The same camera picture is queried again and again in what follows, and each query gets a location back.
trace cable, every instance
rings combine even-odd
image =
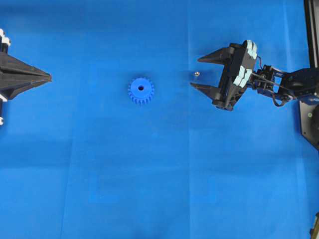
[[[273,82],[273,81],[270,81],[270,80],[267,80],[266,78],[263,78],[263,77],[261,77],[260,75],[258,75],[258,74],[256,74],[256,73],[251,73],[253,76],[256,76],[256,77],[258,77],[260,80],[258,80],[258,81],[262,81],[262,82],[265,82],[265,83],[269,83],[269,84],[272,84],[272,85],[275,85],[275,86],[278,86],[278,87],[281,87],[281,88],[283,88],[283,89],[285,89],[285,90],[287,90],[287,91],[292,91],[291,89],[288,89],[288,88],[286,88],[286,87],[284,87],[284,86],[281,86],[281,85],[279,85],[279,84],[277,84],[276,82]]]
[[[285,105],[285,103],[287,103],[287,101],[282,100],[282,101],[281,101],[281,104],[278,104],[277,101],[276,101],[276,98],[275,98],[275,95],[274,95],[274,94],[272,94],[272,98],[273,98],[274,105],[277,106],[277,107],[282,107],[282,106]]]

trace gear teeth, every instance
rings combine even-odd
[[[139,77],[130,81],[128,95],[132,102],[140,106],[148,104],[155,93],[154,84],[147,78]]]

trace blue cloth surface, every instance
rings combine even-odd
[[[197,58],[246,39],[263,64],[308,67],[303,1],[11,0],[1,16],[10,55],[53,82],[4,105],[0,238],[308,238],[319,160],[298,103],[248,90],[226,112],[189,85],[216,85],[222,66]]]

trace robotic arm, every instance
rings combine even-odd
[[[291,73],[264,65],[254,71],[257,45],[251,40],[243,44],[231,43],[213,53],[199,58],[199,62],[224,65],[218,87],[191,83],[213,100],[219,109],[232,111],[247,88],[269,97],[275,106],[281,107],[291,100],[300,100],[307,105],[319,104],[319,69],[306,68]],[[279,84],[275,77],[281,78]]]

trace blue gear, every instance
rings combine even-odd
[[[154,92],[153,83],[144,77],[132,80],[128,88],[130,98],[134,103],[139,105],[149,103],[153,98]]]

